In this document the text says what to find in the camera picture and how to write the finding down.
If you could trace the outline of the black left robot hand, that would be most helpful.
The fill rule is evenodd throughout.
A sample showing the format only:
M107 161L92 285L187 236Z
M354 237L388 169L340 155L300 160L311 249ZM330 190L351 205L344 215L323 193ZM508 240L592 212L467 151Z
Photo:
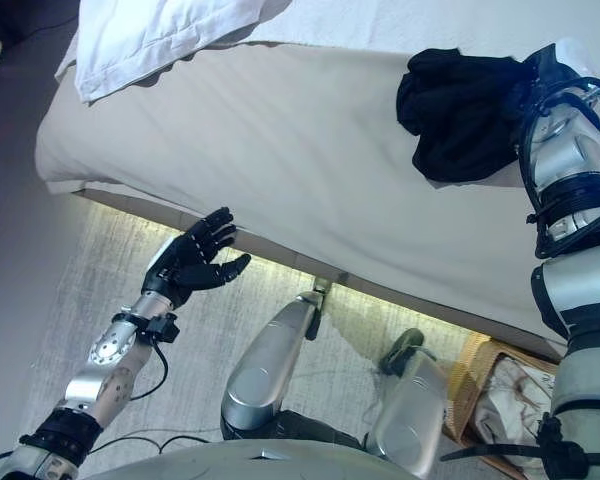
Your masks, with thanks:
M151 264L141 287L143 294L165 297L174 310L187 303L192 293L224 286L246 269L251 256L243 254L225 262L214 261L235 241L237 227L227 207L198 220L173 239Z

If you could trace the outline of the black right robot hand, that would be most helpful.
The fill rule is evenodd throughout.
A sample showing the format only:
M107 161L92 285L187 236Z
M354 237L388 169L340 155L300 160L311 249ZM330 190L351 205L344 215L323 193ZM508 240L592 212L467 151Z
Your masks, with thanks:
M529 67L535 84L555 84L595 76L587 49L577 40L563 38L533 52L523 64Z

